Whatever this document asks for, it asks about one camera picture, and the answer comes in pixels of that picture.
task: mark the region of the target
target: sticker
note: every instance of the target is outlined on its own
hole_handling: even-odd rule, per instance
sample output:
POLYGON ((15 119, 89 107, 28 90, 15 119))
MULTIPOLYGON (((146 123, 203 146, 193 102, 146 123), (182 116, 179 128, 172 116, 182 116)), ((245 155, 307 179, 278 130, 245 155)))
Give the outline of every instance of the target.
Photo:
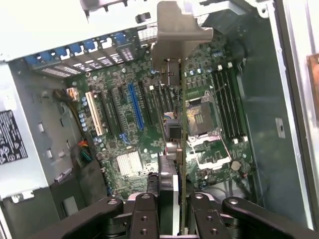
POLYGON ((27 157, 13 112, 0 112, 0 165, 27 157))
POLYGON ((279 138, 286 138, 283 119, 282 118, 275 118, 275 121, 276 121, 277 132, 278 132, 279 138))
POLYGON ((16 101, 12 89, 0 90, 0 97, 6 110, 16 110, 16 101))

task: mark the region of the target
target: heatsink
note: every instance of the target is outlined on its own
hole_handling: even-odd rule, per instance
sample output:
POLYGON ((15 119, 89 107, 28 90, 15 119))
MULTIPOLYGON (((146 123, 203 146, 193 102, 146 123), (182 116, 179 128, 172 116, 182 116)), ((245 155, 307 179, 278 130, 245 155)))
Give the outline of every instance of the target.
POLYGON ((129 176, 143 171, 141 159, 137 151, 120 155, 116 160, 122 176, 129 176))

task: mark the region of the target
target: white pci slot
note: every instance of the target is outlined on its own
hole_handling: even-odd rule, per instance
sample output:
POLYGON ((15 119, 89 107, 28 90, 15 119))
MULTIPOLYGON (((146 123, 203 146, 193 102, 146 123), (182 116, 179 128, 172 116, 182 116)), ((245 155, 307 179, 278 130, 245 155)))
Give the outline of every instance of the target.
POLYGON ((85 97, 88 101, 88 105, 89 105, 90 112, 92 115, 96 134, 97 134, 97 136, 101 136, 103 134, 103 128, 102 128, 102 124, 101 124, 101 120, 100 120, 98 111, 96 109, 94 98, 92 96, 92 92, 85 93, 85 97))

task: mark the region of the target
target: motherboard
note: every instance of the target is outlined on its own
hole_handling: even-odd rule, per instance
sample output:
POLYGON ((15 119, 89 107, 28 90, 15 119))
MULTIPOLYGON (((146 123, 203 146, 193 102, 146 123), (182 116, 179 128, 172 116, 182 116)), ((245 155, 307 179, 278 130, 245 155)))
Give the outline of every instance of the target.
POLYGON ((185 61, 186 112, 178 88, 160 83, 145 48, 134 62, 68 79, 82 130, 90 136, 110 195, 144 192, 165 151, 165 121, 187 117, 186 170, 196 189, 247 176, 253 165, 236 69, 216 33, 185 61))

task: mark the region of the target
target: mounting screw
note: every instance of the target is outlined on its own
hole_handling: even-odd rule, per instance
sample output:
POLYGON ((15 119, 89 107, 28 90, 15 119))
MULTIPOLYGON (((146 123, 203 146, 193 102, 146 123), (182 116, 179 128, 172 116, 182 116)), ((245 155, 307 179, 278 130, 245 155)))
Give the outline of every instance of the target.
POLYGON ((231 204, 233 204, 233 205, 236 205, 236 204, 238 204, 238 201, 236 200, 236 199, 229 199, 229 202, 231 203, 231 204))
POLYGON ((108 202, 108 204, 117 204, 117 201, 115 201, 115 199, 112 199, 111 201, 108 202))
POLYGON ((195 194, 195 197, 196 197, 197 199, 202 199, 202 198, 203 198, 203 195, 201 195, 200 193, 196 193, 196 194, 195 194))
POLYGON ((148 199, 148 198, 150 198, 150 196, 149 196, 148 194, 144 194, 144 195, 142 196, 142 198, 143 198, 143 199, 148 199))

